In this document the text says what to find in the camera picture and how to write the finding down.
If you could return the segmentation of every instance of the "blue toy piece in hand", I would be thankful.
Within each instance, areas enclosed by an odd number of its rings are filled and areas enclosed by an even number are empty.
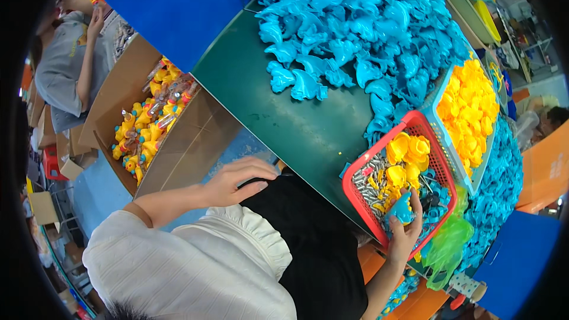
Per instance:
[[[403,225],[407,225],[413,221],[415,218],[415,214],[413,213],[413,209],[411,208],[411,203],[409,199],[411,198],[411,192],[404,193],[395,204],[389,209],[389,211],[385,214],[385,221],[387,225],[389,224],[389,218],[394,215],[399,219],[399,221]]]

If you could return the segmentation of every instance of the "woman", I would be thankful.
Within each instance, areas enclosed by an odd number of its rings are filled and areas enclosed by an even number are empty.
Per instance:
[[[38,26],[30,51],[35,85],[51,105],[55,132],[84,122],[84,113],[112,66],[110,42],[99,38],[104,4],[99,4],[94,13],[90,0],[60,2],[64,12],[72,12],[58,18],[58,8],[50,8]]]
[[[158,229],[203,207],[194,224]],[[83,264],[116,319],[375,320],[422,227],[420,217],[407,230],[389,222],[387,261],[364,285],[347,219],[288,167],[277,176],[248,157],[204,185],[141,196],[112,213]]]

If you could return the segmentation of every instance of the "red plastic stool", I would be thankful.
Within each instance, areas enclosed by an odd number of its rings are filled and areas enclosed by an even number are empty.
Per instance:
[[[43,171],[46,178],[53,181],[68,181],[67,177],[59,173],[57,165],[57,149],[55,145],[47,146],[43,149]]]

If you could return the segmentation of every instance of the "green table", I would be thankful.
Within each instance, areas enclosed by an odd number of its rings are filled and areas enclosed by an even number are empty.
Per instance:
[[[260,7],[253,5],[253,10]],[[259,19],[241,11],[192,73],[220,103],[290,168],[360,227],[369,231],[344,195],[338,174],[366,151],[362,134],[373,117],[369,96],[355,86],[328,89],[324,101],[271,90]],[[346,72],[355,77],[352,64]]]

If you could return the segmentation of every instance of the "red plastic basket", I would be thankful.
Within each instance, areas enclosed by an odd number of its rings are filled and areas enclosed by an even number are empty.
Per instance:
[[[374,155],[380,153],[380,151],[385,146],[387,146],[388,142],[391,141],[395,135],[401,131],[405,131],[412,136],[423,135],[430,141],[431,153],[429,154],[429,168],[435,170],[435,179],[440,183],[442,187],[448,188],[451,193],[451,201],[448,203],[447,213],[438,222],[435,228],[430,231],[427,237],[424,238],[417,247],[415,247],[413,252],[409,255],[409,259],[411,259],[421,248],[423,248],[423,246],[427,244],[427,242],[429,242],[434,233],[442,224],[444,224],[444,222],[448,219],[448,216],[451,215],[456,205],[456,188],[455,183],[452,180],[451,170],[447,165],[445,154],[437,142],[437,137],[435,136],[435,133],[431,129],[425,116],[417,110],[409,111],[401,119],[401,123],[399,125],[391,129],[390,132],[388,132],[375,145],[367,150],[366,153],[362,154],[355,162],[352,163],[350,167],[348,167],[344,174],[344,178],[342,178],[342,188],[344,189],[344,194],[348,197],[354,208],[356,208],[359,216],[364,220],[366,225],[373,232],[375,238],[385,248],[389,247],[389,238],[387,234],[381,227],[375,215],[373,215],[371,207],[367,204],[367,202],[364,200],[364,197],[359,193],[356,186],[352,182],[352,176]]]

